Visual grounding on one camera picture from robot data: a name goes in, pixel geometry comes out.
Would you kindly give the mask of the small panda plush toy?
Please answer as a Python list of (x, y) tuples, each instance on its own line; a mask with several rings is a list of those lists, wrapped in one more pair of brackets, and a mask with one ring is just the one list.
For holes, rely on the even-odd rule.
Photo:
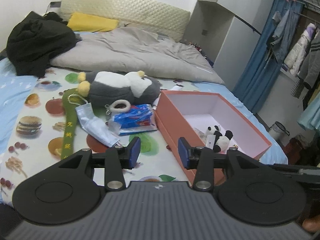
[(205, 132), (206, 147), (210, 148), (215, 153), (226, 151), (232, 138), (232, 131), (226, 130), (225, 134), (222, 135), (219, 126), (208, 126)]

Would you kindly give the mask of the clear plastic bag with mask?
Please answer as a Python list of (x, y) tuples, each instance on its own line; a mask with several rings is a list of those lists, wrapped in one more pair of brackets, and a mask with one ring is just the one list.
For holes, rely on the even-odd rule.
[(113, 147), (120, 139), (114, 135), (105, 124), (97, 117), (91, 103), (86, 103), (75, 108), (79, 123), (84, 131), (107, 147)]

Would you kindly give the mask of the blue plastic snack bag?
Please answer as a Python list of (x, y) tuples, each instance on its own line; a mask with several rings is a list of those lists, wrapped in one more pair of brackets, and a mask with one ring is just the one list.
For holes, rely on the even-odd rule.
[(113, 115), (108, 126), (121, 136), (157, 130), (153, 109), (148, 104), (131, 106), (128, 112)]

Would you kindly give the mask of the white trash bin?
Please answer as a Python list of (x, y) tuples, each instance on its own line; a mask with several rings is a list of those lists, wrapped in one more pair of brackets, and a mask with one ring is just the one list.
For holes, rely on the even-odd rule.
[(280, 142), (281, 139), (290, 136), (290, 132), (278, 121), (275, 121), (274, 124), (269, 127), (268, 133), (277, 142)]

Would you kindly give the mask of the grey white penguin plush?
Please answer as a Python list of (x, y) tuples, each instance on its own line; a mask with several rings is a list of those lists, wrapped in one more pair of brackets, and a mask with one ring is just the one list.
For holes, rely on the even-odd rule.
[(161, 84), (143, 71), (118, 74), (114, 72), (80, 72), (78, 93), (95, 107), (126, 100), (132, 105), (152, 104), (160, 95)]

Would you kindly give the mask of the fruit print plastic tablecloth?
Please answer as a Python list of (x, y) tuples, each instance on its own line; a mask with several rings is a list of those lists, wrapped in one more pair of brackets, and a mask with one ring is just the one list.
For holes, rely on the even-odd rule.
[(44, 79), (1, 79), (1, 203), (11, 204), (16, 187), (73, 153), (126, 146), (134, 135), (107, 126), (106, 107), (94, 107), (77, 91), (77, 74), (50, 68)]

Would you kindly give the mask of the blue curtain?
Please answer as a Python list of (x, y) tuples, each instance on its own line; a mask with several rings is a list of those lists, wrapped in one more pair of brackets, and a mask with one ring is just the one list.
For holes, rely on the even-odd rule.
[(265, 103), (296, 32), (301, 3), (274, 0), (263, 32), (233, 94), (252, 113)]

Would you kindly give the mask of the grey duvet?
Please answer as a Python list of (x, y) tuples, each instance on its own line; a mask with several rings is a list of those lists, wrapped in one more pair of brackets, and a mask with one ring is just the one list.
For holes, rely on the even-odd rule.
[(151, 77), (224, 83), (196, 48), (166, 36), (124, 27), (106, 33), (81, 33), (80, 38), (74, 48), (50, 64), (89, 72), (142, 70)]

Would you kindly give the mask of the hanging clothes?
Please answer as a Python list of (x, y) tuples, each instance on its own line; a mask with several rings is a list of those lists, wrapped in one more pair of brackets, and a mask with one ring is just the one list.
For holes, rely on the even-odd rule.
[[(291, 16), (291, 10), (288, 10), (281, 18), (281, 21), (277, 24), (274, 33), (271, 35), (271, 46), (275, 45), (280, 38), (284, 37), (285, 28), (290, 26), (289, 19)], [(309, 75), (306, 72), (306, 64), (308, 59), (311, 58), (309, 54), (313, 45), (313, 38), (317, 36), (316, 25), (309, 23), (303, 31), (299, 40), (289, 51), (282, 64), (290, 70), (291, 75), (297, 77), (297, 81), (291, 90), (292, 96), (298, 98), (304, 88), (311, 89), (313, 84), (312, 80), (309, 80)], [(310, 102), (311, 106), (306, 108), (306, 112), (302, 114), (302, 117), (298, 120), (300, 126), (304, 129), (319, 130), (319, 96), (316, 96), (316, 102)]]

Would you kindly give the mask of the white wardrobe cabinet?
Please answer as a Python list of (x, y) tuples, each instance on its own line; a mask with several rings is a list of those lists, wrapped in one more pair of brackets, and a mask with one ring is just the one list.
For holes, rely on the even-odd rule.
[(183, 40), (198, 44), (233, 90), (262, 34), (273, 0), (197, 0)]

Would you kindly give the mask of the yellow pillow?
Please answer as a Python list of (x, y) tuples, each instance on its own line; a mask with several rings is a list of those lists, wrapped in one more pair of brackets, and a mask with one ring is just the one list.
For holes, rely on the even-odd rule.
[(118, 20), (74, 12), (67, 26), (72, 31), (108, 32), (117, 28)]

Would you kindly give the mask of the black clothing pile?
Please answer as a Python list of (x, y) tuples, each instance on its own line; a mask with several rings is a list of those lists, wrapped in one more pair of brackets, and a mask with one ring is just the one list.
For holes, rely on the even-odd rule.
[(18, 76), (44, 77), (51, 59), (74, 48), (80, 40), (57, 13), (41, 16), (31, 11), (11, 31), (7, 58)]

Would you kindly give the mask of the cream quilted headboard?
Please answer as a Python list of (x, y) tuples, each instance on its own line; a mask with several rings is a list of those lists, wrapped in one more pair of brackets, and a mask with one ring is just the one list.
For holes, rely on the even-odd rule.
[(80, 12), (120, 21), (120, 25), (164, 34), (178, 42), (190, 19), (190, 12), (154, 0), (61, 0), (65, 20)]

